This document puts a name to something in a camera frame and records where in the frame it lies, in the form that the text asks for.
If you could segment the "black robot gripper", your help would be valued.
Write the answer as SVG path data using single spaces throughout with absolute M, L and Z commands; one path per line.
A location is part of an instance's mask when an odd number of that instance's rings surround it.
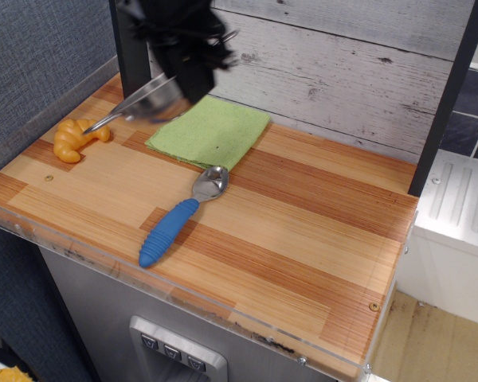
M 192 104 L 214 88 L 213 70 L 236 63 L 226 42 L 237 33 L 227 32 L 210 1 L 120 1 L 119 10 L 131 19 L 133 35 L 150 43 L 160 68 Z

